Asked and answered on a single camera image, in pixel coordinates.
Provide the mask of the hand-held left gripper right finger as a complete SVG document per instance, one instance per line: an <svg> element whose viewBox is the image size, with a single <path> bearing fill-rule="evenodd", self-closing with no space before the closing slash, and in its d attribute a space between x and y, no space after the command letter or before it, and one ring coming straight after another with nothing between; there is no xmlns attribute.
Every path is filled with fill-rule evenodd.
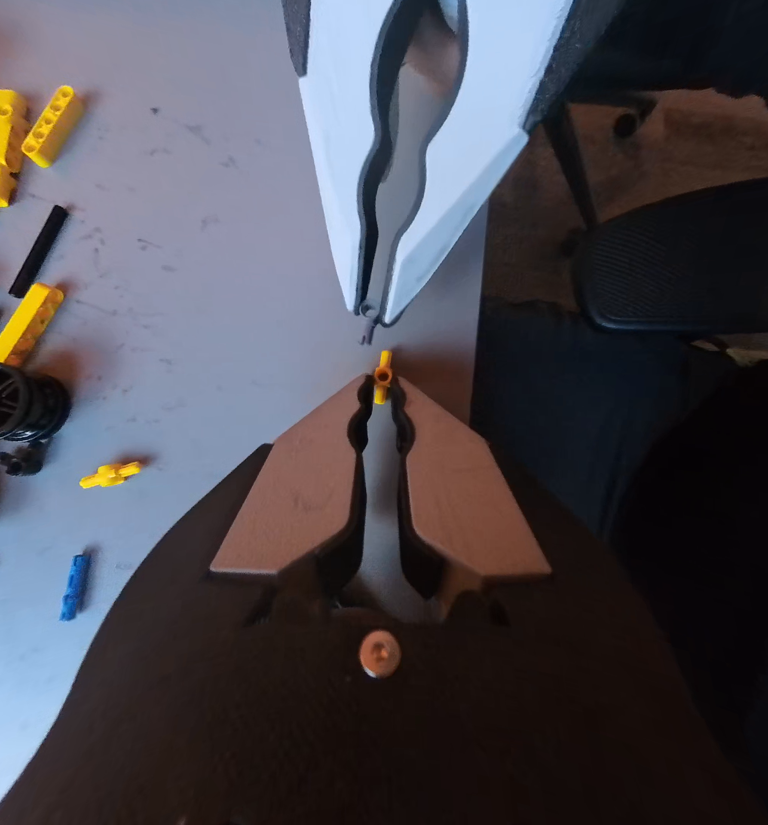
<svg viewBox="0 0 768 825"><path fill-rule="evenodd" d="M439 618L461 596L552 574L487 441L406 379L390 389L404 577Z"/></svg>

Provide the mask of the blue toy pin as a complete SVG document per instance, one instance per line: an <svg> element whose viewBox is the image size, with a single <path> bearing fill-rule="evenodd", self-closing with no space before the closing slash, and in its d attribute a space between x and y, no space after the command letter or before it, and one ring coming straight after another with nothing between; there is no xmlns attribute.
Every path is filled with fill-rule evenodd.
<svg viewBox="0 0 768 825"><path fill-rule="evenodd" d="M92 554L88 550L73 556L61 599L59 621L72 621L80 613L89 587L91 562Z"/></svg>

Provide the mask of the black angled toy connector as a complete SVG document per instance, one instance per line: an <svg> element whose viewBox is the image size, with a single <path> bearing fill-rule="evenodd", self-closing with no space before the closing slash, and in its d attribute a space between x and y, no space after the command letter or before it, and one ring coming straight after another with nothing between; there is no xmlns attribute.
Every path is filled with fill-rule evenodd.
<svg viewBox="0 0 768 825"><path fill-rule="evenodd" d="M18 446L11 452L0 451L0 467L9 477L34 476L44 467L47 449L48 445L45 441L36 441Z"/></svg>

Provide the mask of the pile of toy brick parts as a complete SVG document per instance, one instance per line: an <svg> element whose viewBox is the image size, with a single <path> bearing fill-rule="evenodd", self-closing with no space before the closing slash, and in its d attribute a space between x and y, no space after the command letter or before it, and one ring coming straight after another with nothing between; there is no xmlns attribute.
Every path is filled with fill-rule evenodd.
<svg viewBox="0 0 768 825"><path fill-rule="evenodd" d="M46 376L31 374L26 369L26 363L40 338L46 332L58 308L63 304L63 300L64 293L57 287L41 283L36 283L30 287L26 297L21 299L15 312L0 332L1 364L17 367L31 376ZM53 437L39 441L45 441L49 445ZM14 445L13 449L1 450L9 452L15 450L18 446L30 444L5 440L0 440L1 442Z"/></svg>

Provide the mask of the grey desk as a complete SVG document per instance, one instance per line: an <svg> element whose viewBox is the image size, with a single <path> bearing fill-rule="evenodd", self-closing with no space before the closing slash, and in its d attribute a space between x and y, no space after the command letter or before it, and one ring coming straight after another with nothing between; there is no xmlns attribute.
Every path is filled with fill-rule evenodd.
<svg viewBox="0 0 768 825"><path fill-rule="evenodd" d="M250 767L278 756L261 712L317 654L366 679L362 630L302 595L311 564L269 579L210 571L272 443L369 375L471 417L486 209L399 322L360 345L318 190L281 2L0 2L0 87L88 113L49 169L27 161L0 218L10 286L53 205L65 298L33 351L73 401L44 469L0 482L0 823L229 823ZM399 561L391 404L362 459L359 572L384 613L426 611ZM82 489L140 461L116 487ZM76 618L69 565L90 551ZM418 607L410 605L417 602ZM307 611L327 614L307 618Z"/></svg>

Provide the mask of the black spoked toy wheel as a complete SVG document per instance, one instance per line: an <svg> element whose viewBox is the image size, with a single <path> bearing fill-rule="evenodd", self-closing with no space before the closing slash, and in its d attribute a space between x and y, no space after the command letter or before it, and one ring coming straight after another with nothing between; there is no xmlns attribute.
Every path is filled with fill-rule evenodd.
<svg viewBox="0 0 768 825"><path fill-rule="evenodd" d="M69 418L71 397L56 378L0 363L0 440L48 440Z"/></svg>

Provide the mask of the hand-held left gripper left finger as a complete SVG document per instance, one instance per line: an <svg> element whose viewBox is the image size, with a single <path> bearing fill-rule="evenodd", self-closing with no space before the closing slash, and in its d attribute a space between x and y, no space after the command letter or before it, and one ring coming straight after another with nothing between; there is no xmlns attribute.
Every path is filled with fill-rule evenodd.
<svg viewBox="0 0 768 825"><path fill-rule="evenodd" d="M280 583L311 564L326 594L348 585L363 552L373 387L357 376L275 439L211 572Z"/></svg>

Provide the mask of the short yellow toy beam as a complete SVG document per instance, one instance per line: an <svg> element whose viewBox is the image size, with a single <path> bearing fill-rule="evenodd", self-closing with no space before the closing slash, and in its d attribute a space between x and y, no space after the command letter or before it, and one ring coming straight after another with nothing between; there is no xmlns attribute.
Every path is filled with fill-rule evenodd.
<svg viewBox="0 0 768 825"><path fill-rule="evenodd" d="M69 85L60 86L28 130L21 152L43 169L50 168L80 124L85 105Z"/></svg>

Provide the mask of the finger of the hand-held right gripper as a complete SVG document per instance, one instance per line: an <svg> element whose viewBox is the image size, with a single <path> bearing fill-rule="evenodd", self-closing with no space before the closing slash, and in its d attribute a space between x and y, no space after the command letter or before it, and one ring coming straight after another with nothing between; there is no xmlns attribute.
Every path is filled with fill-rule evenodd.
<svg viewBox="0 0 768 825"><path fill-rule="evenodd" d="M418 204L396 236L379 310L395 324L529 139L526 116L572 2L459 2L453 98L419 150Z"/></svg>
<svg viewBox="0 0 768 825"><path fill-rule="evenodd" d="M385 126L398 70L379 69L398 2L299 2L299 89L331 253L347 309L365 313L391 155Z"/></svg>

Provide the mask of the black toy axle rod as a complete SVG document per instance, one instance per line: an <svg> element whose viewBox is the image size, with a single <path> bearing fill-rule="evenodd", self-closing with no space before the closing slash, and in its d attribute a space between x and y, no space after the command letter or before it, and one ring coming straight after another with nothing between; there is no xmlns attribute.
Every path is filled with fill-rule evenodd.
<svg viewBox="0 0 768 825"><path fill-rule="evenodd" d="M15 299L26 297L30 287L36 283L49 254L52 252L59 234L69 219L69 210L62 205L54 205L33 242L26 259L22 263L8 294Z"/></svg>

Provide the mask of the person's dark pants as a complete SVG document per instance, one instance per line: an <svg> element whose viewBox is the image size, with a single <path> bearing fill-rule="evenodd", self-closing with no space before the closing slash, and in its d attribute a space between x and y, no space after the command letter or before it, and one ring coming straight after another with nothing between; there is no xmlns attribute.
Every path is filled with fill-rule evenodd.
<svg viewBox="0 0 768 825"><path fill-rule="evenodd" d="M722 351L544 301L485 299L476 345L472 428L603 540L654 443L740 374Z"/></svg>

